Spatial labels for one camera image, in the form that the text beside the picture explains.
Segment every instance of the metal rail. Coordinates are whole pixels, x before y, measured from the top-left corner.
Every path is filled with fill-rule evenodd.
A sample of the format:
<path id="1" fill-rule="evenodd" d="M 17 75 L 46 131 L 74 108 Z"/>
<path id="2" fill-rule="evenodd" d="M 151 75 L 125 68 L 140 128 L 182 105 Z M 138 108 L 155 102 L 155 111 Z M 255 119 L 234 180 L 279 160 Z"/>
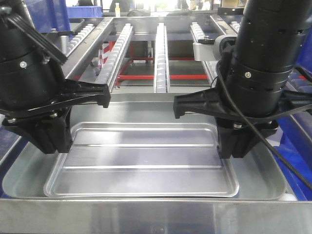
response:
<path id="1" fill-rule="evenodd" d="M 154 93 L 168 93 L 170 89 L 167 29 L 164 23 L 157 27 L 155 40 Z"/>
<path id="2" fill-rule="evenodd" d="M 101 22 L 91 31 L 79 46 L 71 52 L 68 60 L 62 66 L 66 79 L 75 79 L 81 76 L 90 64 L 94 54 L 109 36 L 114 28 L 113 18 L 101 19 Z"/>
<path id="3" fill-rule="evenodd" d="M 191 24 L 191 35 L 193 38 L 194 59 L 201 61 L 209 84 L 211 87 L 214 87 L 215 83 L 213 83 L 213 80 L 216 77 L 216 72 L 213 72 L 213 67 L 210 64 L 211 60 L 215 60 L 212 53 L 213 45 L 198 43 L 198 40 L 205 39 L 205 33 L 197 22 Z"/>
<path id="4" fill-rule="evenodd" d="M 108 84 L 110 92 L 115 85 L 119 70 L 122 65 L 122 60 L 128 50 L 131 37 L 133 35 L 133 27 L 127 23 L 120 33 L 106 63 L 97 77 L 95 83 Z"/>

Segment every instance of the stainless steel tray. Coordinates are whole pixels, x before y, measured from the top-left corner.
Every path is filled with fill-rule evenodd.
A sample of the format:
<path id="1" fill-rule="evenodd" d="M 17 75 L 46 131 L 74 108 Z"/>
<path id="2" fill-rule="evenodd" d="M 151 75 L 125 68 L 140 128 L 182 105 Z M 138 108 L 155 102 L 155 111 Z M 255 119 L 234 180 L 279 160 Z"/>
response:
<path id="1" fill-rule="evenodd" d="M 81 122 L 44 187 L 50 197 L 232 197 L 238 182 L 218 157 L 211 124 Z"/>
<path id="2" fill-rule="evenodd" d="M 97 105 L 74 106 L 71 122 L 172 123 L 172 126 L 210 123 L 215 126 L 211 116 L 185 115 L 175 119 L 173 98 L 174 94 L 112 94 L 108 109 Z M 5 194 L 22 199 L 46 199 L 43 187 L 57 157 L 58 154 L 45 155 L 28 143 L 3 179 Z M 285 178 L 263 144 L 257 145 L 244 158 L 231 158 L 230 163 L 239 183 L 238 194 L 230 199 L 276 200 L 285 193 Z"/>

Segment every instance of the bottle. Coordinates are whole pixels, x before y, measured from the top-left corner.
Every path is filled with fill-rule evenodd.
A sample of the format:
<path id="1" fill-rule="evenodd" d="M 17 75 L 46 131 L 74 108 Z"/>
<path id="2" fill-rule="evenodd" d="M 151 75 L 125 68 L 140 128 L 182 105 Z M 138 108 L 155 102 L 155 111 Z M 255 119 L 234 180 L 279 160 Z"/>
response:
<path id="1" fill-rule="evenodd" d="M 116 14 L 116 17 L 120 17 L 119 2 L 116 2 L 115 14 Z"/>

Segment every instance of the metal tray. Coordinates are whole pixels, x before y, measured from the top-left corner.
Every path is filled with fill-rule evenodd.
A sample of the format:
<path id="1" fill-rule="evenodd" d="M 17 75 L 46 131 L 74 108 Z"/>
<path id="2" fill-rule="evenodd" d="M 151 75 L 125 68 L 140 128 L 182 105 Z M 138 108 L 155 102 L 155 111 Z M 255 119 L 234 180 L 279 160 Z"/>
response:
<path id="1" fill-rule="evenodd" d="M 215 126 L 81 122 L 44 187 L 50 197 L 232 197 L 238 182 L 220 160 Z"/>

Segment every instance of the screw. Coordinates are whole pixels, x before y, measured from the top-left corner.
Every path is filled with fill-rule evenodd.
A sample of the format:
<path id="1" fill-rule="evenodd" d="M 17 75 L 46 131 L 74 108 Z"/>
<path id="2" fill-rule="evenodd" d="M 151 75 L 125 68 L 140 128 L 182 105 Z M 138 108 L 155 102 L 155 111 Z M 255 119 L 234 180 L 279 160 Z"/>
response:
<path id="1" fill-rule="evenodd" d="M 239 122 L 234 122 L 233 127 L 235 129 L 241 129 L 243 127 L 243 124 Z"/>
<path id="2" fill-rule="evenodd" d="M 20 66 L 21 68 L 26 68 L 26 67 L 27 67 L 27 62 L 22 61 L 22 62 L 19 63 L 19 66 Z"/>
<path id="3" fill-rule="evenodd" d="M 54 113 L 52 113 L 52 114 L 50 115 L 51 118 L 56 118 L 57 116 L 58 116 L 58 114 L 57 114 L 56 112 L 54 112 Z"/>
<path id="4" fill-rule="evenodd" d="M 9 123 L 14 123 L 15 121 L 16 121 L 16 118 L 9 118 L 9 119 L 8 119 L 8 122 L 9 122 Z"/>
<path id="5" fill-rule="evenodd" d="M 2 6 L 0 7 L 0 15 L 9 15 L 12 12 L 12 8 L 9 6 Z"/>
<path id="6" fill-rule="evenodd" d="M 250 72 L 246 72 L 246 73 L 245 73 L 245 77 L 246 77 L 246 78 L 251 78 L 251 77 L 252 77 L 252 74 L 251 74 Z"/>

